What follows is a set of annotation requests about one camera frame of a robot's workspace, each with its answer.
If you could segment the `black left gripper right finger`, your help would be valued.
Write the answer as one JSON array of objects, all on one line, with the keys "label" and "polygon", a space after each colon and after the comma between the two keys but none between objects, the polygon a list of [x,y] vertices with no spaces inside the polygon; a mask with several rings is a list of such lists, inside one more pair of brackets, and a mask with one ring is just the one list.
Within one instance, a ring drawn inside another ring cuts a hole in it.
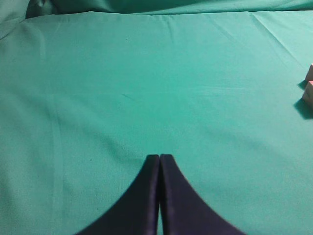
[{"label": "black left gripper right finger", "polygon": [[160,156],[160,206],[165,235],[241,235],[188,183],[173,155]]}]

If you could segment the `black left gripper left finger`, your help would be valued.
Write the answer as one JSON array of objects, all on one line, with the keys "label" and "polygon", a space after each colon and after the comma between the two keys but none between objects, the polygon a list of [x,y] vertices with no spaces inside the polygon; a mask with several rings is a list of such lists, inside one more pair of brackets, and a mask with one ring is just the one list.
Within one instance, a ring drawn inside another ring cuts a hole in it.
[{"label": "black left gripper left finger", "polygon": [[116,203],[79,235],[155,235],[158,225],[159,156],[148,155]]}]

